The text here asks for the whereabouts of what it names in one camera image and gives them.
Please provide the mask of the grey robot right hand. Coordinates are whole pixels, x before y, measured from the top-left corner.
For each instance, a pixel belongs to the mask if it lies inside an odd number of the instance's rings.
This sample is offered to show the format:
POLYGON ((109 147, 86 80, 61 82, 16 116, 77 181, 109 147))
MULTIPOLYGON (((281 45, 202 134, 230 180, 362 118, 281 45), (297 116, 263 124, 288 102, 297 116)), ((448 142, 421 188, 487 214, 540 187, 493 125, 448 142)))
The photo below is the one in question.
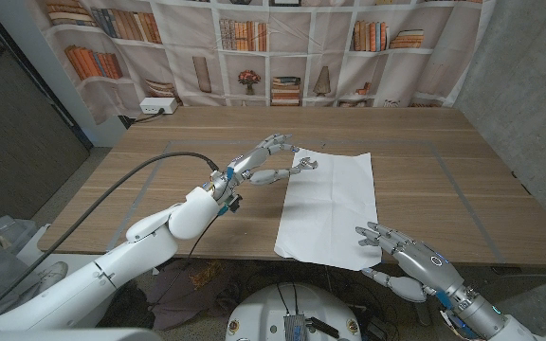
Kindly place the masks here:
POLYGON ((424 242, 373 222, 358 226, 355 231, 364 237, 359 245, 380 247, 406 273, 403 277, 393 277, 364 268, 362 274, 366 277, 407 301, 424 302, 427 296, 436 296, 446 308, 443 315, 464 337, 490 340, 506 327, 508 318, 466 286, 456 268, 424 242))

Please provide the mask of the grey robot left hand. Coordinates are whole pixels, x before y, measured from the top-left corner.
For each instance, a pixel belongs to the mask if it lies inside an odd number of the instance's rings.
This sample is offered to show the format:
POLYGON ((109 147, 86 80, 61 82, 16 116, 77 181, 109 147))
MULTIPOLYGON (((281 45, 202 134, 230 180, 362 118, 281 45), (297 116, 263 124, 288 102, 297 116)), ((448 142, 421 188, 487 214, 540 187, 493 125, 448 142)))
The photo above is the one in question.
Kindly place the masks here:
POLYGON ((291 135, 270 135, 254 149, 232 159, 223 171, 215 171, 211 175, 209 188, 212 198, 221 205, 232 195, 234 188, 250 179, 269 156, 281 151, 297 153, 300 148, 286 142, 290 137, 291 135))

